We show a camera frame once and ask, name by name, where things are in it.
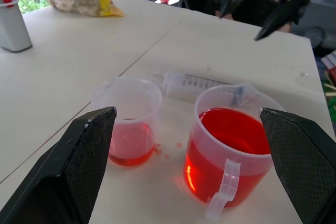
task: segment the red liquid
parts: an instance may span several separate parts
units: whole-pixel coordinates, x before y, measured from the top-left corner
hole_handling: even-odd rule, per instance
[[[236,150],[252,154],[270,153],[262,124],[249,115],[236,110],[215,108],[203,112],[199,118],[215,138]],[[190,190],[199,199],[208,202],[218,192],[223,172],[223,169],[213,165],[198,151],[190,137],[185,162],[185,180]],[[236,196],[225,207],[240,204],[265,174],[266,172],[254,176],[241,175]]]
[[[146,162],[155,150],[152,129],[145,123],[116,124],[109,152],[111,161],[122,166]]]

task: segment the measuring cup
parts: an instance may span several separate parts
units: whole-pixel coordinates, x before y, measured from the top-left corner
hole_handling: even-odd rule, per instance
[[[153,82],[133,77],[116,78],[94,95],[95,109],[112,104],[117,109],[109,150],[111,161],[135,166],[152,155],[161,102],[161,91]]]
[[[184,177],[190,190],[209,203],[209,219],[241,203],[272,167],[259,119],[262,107],[283,110],[248,84],[216,86],[196,100]]]

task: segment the plastic syringe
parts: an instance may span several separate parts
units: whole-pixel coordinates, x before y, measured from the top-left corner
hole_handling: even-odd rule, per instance
[[[167,97],[187,102],[195,102],[198,95],[206,89],[227,84],[221,81],[193,76],[191,74],[170,71],[159,75],[163,77],[160,86]]]

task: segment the white table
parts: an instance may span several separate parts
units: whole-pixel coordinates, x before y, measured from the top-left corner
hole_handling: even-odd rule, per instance
[[[316,121],[334,138],[308,40],[291,34],[275,33],[270,38],[254,42],[253,38],[258,31],[254,26],[231,20],[218,20],[201,13],[174,9],[174,7],[151,2],[145,3],[140,0],[127,0],[123,7],[119,5],[123,10],[128,10],[127,15],[130,16],[128,22],[136,22],[136,17],[131,11],[133,9],[139,9],[142,13],[148,11],[150,17],[153,17],[151,12],[155,12],[160,17],[176,15],[175,20],[170,17],[171,20],[166,26],[162,24],[164,18],[161,19],[162,22],[159,24],[161,24],[161,30],[165,30],[163,33],[165,35],[152,40],[150,49],[123,75],[148,77],[155,71],[169,70],[230,83],[250,82],[276,99],[287,111]],[[143,27],[151,26],[150,18],[141,18],[146,22]],[[126,19],[125,22],[120,23],[116,33],[128,27],[134,34],[143,35],[141,27],[131,27]],[[99,24],[104,20],[97,19],[96,22]],[[159,25],[153,26],[152,33],[158,33],[156,26]],[[102,26],[98,26],[98,29],[92,27],[92,29],[92,33],[99,36]],[[145,37],[149,37],[150,34],[151,32],[148,31]],[[107,52],[107,47],[113,51],[117,42],[111,40],[111,44],[102,52]],[[120,48],[119,53],[122,53],[122,50],[129,49]],[[113,62],[113,60],[108,61],[109,58],[104,55],[97,55],[97,59],[103,61],[105,65],[106,62]],[[67,53],[67,59],[70,62],[77,62],[80,58],[82,58],[82,69],[89,69],[92,66],[93,62],[88,55]],[[54,61],[55,64],[59,62],[55,57]],[[55,121],[62,125],[75,116],[91,100],[91,94],[99,81],[116,76],[114,72],[108,71],[109,68],[113,68],[112,64],[107,64],[105,67],[106,72],[93,68],[91,76],[95,76],[95,82],[90,82],[90,85],[86,83],[85,71],[78,69],[71,72],[68,82],[74,79],[77,80],[78,85],[76,92],[71,94],[72,99],[64,98],[65,101],[69,99],[68,103],[53,100],[53,108],[38,122],[46,125],[49,120],[56,118]],[[67,65],[63,64],[58,71],[67,72],[67,69]],[[48,70],[52,71],[50,67],[45,67],[45,72]],[[65,88],[60,85],[57,89],[58,92],[63,92]],[[40,101],[46,102],[46,98],[41,98]],[[40,110],[43,108],[46,109],[44,104],[39,107]],[[58,110],[68,113],[57,116]],[[87,106],[79,114],[89,110]],[[166,160],[153,155],[145,165],[136,169],[122,169],[108,164],[91,223],[208,223],[203,218],[205,206],[194,200],[182,179],[188,132],[193,122],[193,105],[166,98],[160,114],[161,124],[156,142],[161,144],[163,153],[168,154],[170,159]],[[61,129],[0,184],[0,207],[5,204],[37,158],[59,140],[64,130],[65,128]],[[46,134],[49,130],[43,130],[43,132],[44,141],[52,135],[51,129],[50,135]],[[41,141],[34,141],[36,134],[37,132],[29,136],[30,143],[34,143],[34,146],[43,142],[42,135]],[[183,143],[183,148],[177,148],[177,142]],[[228,224],[301,223],[274,170],[262,180],[245,202],[239,207],[226,210],[221,222]]]
[[[75,116],[95,89],[123,73],[188,13],[144,0],[114,1],[125,18],[51,7],[28,13],[33,48],[19,54],[0,49],[0,182]]]

